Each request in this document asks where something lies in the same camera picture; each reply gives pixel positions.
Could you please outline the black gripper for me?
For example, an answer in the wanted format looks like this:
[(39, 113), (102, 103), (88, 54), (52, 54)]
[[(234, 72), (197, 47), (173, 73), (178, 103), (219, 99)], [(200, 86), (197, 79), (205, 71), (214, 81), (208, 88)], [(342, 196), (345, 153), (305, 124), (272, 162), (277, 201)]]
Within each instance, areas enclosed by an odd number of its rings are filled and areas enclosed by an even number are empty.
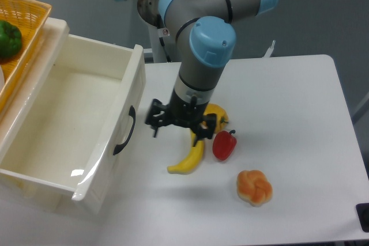
[(168, 105), (164, 105), (160, 100), (153, 99), (146, 114), (145, 124), (153, 130), (153, 137), (157, 137), (160, 127), (170, 124), (170, 114), (176, 126), (190, 128), (194, 133), (192, 147), (198, 141), (211, 139), (217, 127), (217, 115), (209, 113), (203, 115), (208, 103), (193, 104), (182, 100), (173, 90)]

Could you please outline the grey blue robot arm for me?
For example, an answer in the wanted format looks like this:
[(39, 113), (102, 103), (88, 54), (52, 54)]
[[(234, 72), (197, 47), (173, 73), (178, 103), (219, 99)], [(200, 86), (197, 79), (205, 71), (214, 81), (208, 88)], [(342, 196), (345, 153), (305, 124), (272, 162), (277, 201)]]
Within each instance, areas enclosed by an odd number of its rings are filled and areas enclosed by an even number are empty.
[(232, 58), (232, 23), (274, 9), (278, 0), (158, 0), (159, 21), (168, 29), (182, 61), (168, 104), (155, 99), (145, 123), (154, 131), (175, 125), (190, 129), (195, 140), (210, 139), (216, 116), (205, 108)]

